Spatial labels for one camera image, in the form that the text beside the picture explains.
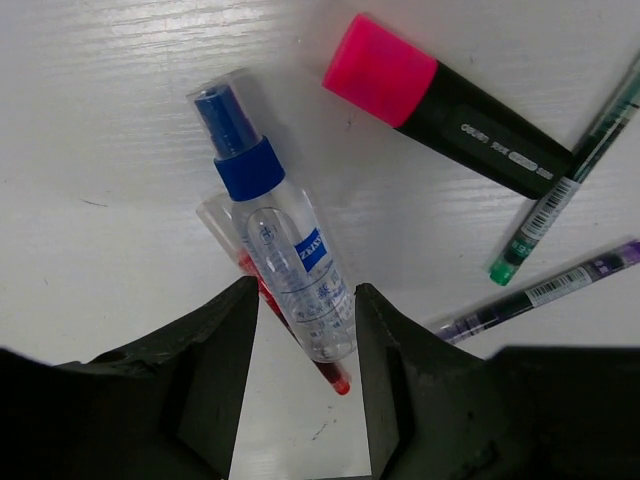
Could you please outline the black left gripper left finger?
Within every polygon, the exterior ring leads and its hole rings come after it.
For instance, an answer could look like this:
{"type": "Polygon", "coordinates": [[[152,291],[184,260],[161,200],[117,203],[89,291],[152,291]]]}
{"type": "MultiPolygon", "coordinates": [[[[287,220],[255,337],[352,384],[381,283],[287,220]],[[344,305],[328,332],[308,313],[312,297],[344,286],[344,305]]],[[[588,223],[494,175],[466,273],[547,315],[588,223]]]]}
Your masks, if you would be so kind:
{"type": "Polygon", "coordinates": [[[244,277],[87,362],[1,352],[5,479],[226,479],[258,313],[244,277]]]}

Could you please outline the pink highlighter marker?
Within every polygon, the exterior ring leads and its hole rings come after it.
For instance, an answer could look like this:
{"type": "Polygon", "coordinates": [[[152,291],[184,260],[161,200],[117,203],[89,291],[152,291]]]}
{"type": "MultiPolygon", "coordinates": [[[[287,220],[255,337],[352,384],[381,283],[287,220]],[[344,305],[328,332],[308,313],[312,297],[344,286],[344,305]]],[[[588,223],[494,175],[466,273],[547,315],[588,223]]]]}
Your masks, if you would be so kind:
{"type": "Polygon", "coordinates": [[[571,152],[438,59],[356,15],[323,86],[408,138],[529,199],[568,172],[571,152]]]}

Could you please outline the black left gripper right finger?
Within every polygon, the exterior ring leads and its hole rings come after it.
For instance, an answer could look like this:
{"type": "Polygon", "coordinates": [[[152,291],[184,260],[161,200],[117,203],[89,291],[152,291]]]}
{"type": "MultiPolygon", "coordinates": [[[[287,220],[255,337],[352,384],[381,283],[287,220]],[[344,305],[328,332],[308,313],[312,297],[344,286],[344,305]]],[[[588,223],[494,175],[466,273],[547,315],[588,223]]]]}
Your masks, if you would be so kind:
{"type": "Polygon", "coordinates": [[[483,360],[356,290],[375,479],[635,479],[639,352],[506,347],[483,360]]]}

